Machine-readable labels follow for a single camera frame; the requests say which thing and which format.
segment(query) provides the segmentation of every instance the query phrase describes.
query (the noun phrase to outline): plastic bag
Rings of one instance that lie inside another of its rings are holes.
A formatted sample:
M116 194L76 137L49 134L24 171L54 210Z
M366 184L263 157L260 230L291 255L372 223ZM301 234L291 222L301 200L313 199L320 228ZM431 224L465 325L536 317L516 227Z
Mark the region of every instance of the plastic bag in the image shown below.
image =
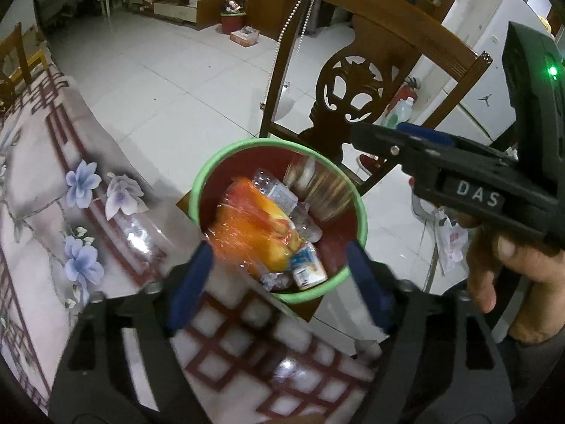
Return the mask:
M248 178L228 188L207 235L217 257L259 280L289 269L290 257L303 245L288 216Z
M436 212L435 230L440 265L444 274L447 274L463 260L463 248L469 239L468 232L459 223L452 223L442 209Z

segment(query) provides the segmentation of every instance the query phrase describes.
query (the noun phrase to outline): plastic bottle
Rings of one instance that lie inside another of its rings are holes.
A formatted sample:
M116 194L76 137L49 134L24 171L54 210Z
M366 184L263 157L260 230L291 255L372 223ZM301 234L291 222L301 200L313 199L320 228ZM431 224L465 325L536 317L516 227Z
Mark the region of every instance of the plastic bottle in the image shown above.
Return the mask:
M412 105L414 99L408 97L406 100L399 100L391 112L386 116L385 127L389 129L396 129L399 123L404 123L410 119L412 115Z
M314 223L314 220L308 215L307 204L299 202L290 213L289 218L295 224L298 234L310 242L318 242L321 239L321 229Z
M308 215L309 205L299 202L298 197L278 178L264 169L259 169L253 177L253 184L289 216L295 224L296 231L303 239L310 242L320 240L322 232L312 217Z

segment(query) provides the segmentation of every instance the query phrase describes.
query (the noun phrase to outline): pull chain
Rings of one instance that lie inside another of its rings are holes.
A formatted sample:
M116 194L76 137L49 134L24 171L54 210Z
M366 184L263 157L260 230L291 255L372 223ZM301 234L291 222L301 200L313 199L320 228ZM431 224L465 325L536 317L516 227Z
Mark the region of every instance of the pull chain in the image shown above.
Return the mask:
M288 19L286 20L284 27L281 30L281 33L279 35L279 40L277 41L277 47L275 49L275 58L273 59L273 63L270 67L270 73L269 73L269 80L267 81L267 87L265 88L265 94L263 96L263 101L261 102L261 104L259 105L259 108L261 110L265 110L265 104L267 103L267 95L269 94L269 87L270 87L270 82L273 79L273 73L275 72L275 64L277 61L277 57L279 56L279 49L281 47L281 41L283 39L284 33L286 32L286 29L288 28L288 26L290 25L290 21L293 19L293 17L296 14L296 11L298 11L298 8L300 7L301 3L303 2L303 0L298 0L298 2L296 3L294 9L292 10L292 12L290 13L290 16L288 17ZM314 7L314 0L310 1L310 6L308 7L308 12L306 13L306 18L304 19L304 26L302 27L302 32L300 35L300 39L298 40L298 46L296 48L296 53L295 53L295 59L298 56L298 51L300 51L300 46L302 44L302 40L304 38L304 33L306 32L306 27L308 25L308 21L310 20L310 14L312 12L312 8Z

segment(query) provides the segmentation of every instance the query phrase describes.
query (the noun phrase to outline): floral tablecloth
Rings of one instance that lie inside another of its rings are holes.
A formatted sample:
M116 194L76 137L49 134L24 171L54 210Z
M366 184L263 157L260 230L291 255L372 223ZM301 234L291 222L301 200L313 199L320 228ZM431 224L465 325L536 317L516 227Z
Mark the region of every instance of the floral tablecloth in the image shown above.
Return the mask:
M202 239L176 206L156 198L54 66L18 98L0 131L0 215L0 349L45 412L89 294L135 293L185 262ZM135 333L124 339L139 400L154 408ZM308 413L345 423L374 376L220 266L172 344L217 424Z

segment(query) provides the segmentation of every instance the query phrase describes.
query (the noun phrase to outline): green rim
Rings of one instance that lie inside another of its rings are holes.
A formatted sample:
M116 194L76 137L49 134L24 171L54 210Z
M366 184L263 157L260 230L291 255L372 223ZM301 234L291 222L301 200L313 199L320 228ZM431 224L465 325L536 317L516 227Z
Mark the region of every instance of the green rim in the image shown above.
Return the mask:
M349 178L346 176L346 174L344 174L343 171L341 171L341 169L337 167L337 165L335 165L333 162L323 157L319 153L316 153L316 151L294 142L278 140L274 138L251 138L249 140L242 140L218 151L214 156L212 156L212 158L208 160L208 162L202 167L202 169L200 169L198 175L196 175L194 184L192 185L192 190L190 191L188 215L193 222L200 226L200 218L198 213L200 196L202 189L204 188L204 185L208 181L208 177L212 173L214 168L216 168L225 158L231 156L232 154L255 146L277 146L289 148L289 150L293 150L297 153L313 157L343 175L344 179L347 180L347 183L350 184L355 193L354 203L355 213L357 214L357 240L362 247L365 247L365 243L367 241L367 213L365 212L365 206L363 204L361 196L355 189L355 186L353 185L351 180L349 180ZM324 294L340 285L345 279L347 279L347 277L349 277L349 268L345 266L334 277L328 279L323 284L317 285L309 290L304 290L299 293L272 293L272 295L290 305L304 303L306 301L315 300L316 298L324 296Z

